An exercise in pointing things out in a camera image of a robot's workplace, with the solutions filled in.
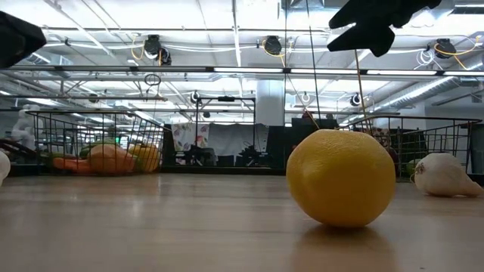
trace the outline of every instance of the wooden table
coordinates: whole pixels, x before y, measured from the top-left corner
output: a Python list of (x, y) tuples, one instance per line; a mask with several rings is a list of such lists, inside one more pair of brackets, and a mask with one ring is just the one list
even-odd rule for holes
[(369, 227), (304, 215), (284, 177), (149, 175), (7, 179), (0, 270), (484, 271), (484, 199), (399, 184)]

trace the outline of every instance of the metal wire basket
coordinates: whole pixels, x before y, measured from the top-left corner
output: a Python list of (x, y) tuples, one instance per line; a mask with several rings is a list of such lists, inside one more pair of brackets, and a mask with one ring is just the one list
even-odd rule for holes
[(128, 175), (155, 172), (160, 167), (167, 128), (154, 119), (125, 111), (28, 114), (34, 119), (40, 174)]
[(480, 119), (372, 116), (350, 123), (342, 130), (373, 136), (387, 149), (397, 177), (411, 177), (419, 159), (430, 153), (450, 153), (469, 171), (471, 134)]

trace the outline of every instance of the ceiling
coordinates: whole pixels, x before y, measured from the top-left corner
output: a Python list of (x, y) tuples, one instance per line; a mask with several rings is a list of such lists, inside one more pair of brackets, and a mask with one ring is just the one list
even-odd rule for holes
[[(160, 40), (172, 55), (173, 66), (246, 66), (246, 67), (278, 67), (312, 68), (313, 60), (317, 68), (344, 68), (354, 69), (355, 55), (352, 51), (328, 52), (326, 45), (344, 29), (329, 30), (328, 21), (337, 11), (328, 8), (311, 12), (308, 20), (306, 13), (278, 10), (278, 0), (58, 0), (60, 11), (47, 2), (54, 0), (0, 0), (0, 10), (12, 14), (20, 19), (29, 21), (44, 29), (48, 39), (46, 47), (37, 54), (51, 59), (52, 56), (61, 55), (72, 61), (74, 65), (87, 66), (157, 66), (152, 60), (144, 57), (136, 60), (129, 45), (142, 45), (148, 34), (159, 34)], [(237, 21), (237, 32), (234, 29), (234, 16)], [(436, 39), (447, 38), (456, 45), (459, 51), (466, 51), (474, 46), (477, 33), (482, 31), (484, 15), (479, 14), (450, 14), (438, 20), (424, 20), (414, 18), (403, 29), (396, 29), (396, 40), (389, 54), (376, 58), (372, 54), (360, 51), (360, 66), (363, 69), (398, 69), (398, 70), (439, 70), (453, 67), (458, 62), (454, 58), (429, 62), (429, 65), (420, 65), (422, 57), (419, 50), (428, 44), (435, 44)], [(266, 36), (277, 35), (280, 42), (287, 49), (284, 57), (273, 57), (264, 52), (258, 45)], [(99, 45), (110, 48), (107, 54)], [(237, 47), (240, 47), (240, 60), (237, 56)], [(460, 60), (472, 58), (480, 54), (482, 47), (460, 56)], [(140, 48), (134, 49), (135, 56), (140, 56)], [(32, 65), (27, 61), (21, 64)], [(73, 75), (92, 76), (86, 73)], [(60, 81), (45, 80), (48, 74), (22, 73), (27, 79), (43, 77), (39, 84), (50, 89), (58, 90)], [(169, 101), (156, 105), (154, 101), (131, 101), (131, 107), (142, 109), (153, 108), (189, 108), (187, 104), (190, 94), (198, 90), (208, 97), (231, 95), (235, 97), (255, 97), (257, 79), (254, 76), (222, 77), (213, 82), (200, 80), (169, 80), (160, 86), (150, 88), (144, 82), (139, 82), (141, 92), (149, 95), (160, 94)], [(371, 100), (374, 95), (382, 98), (395, 94), (415, 82), (426, 79), (395, 80), (384, 77), (363, 79), (362, 90), (365, 97)], [(290, 96), (298, 94), (308, 95), (308, 107), (316, 107), (315, 90), (320, 95), (320, 107), (323, 110), (354, 110), (349, 105), (349, 99), (358, 92), (359, 85), (356, 78), (294, 78), (286, 82), (286, 92)], [(65, 81), (67, 88), (76, 84), (76, 81)], [(86, 95), (98, 93), (99, 95), (122, 95), (136, 97), (140, 93), (134, 82), (126, 81), (89, 81), (76, 86), (71, 95)], [(106, 107), (105, 101), (92, 105), (87, 101), (81, 103), (84, 107)], [(301, 104), (296, 98), (296, 105)], [(289, 102), (286, 108), (293, 107)], [(241, 109), (240, 104), (224, 106), (227, 109)], [(184, 116), (173, 113), (159, 114), (164, 122), (186, 121)], [(242, 120), (251, 121), (250, 113), (231, 116), (213, 115), (213, 120)]]

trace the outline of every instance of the yellow lemon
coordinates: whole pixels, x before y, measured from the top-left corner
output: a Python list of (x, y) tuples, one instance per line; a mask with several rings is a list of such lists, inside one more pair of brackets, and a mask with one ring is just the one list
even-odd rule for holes
[(293, 198), (310, 217), (335, 227), (363, 227), (375, 220), (395, 193), (392, 157), (370, 135), (319, 130), (287, 161)]

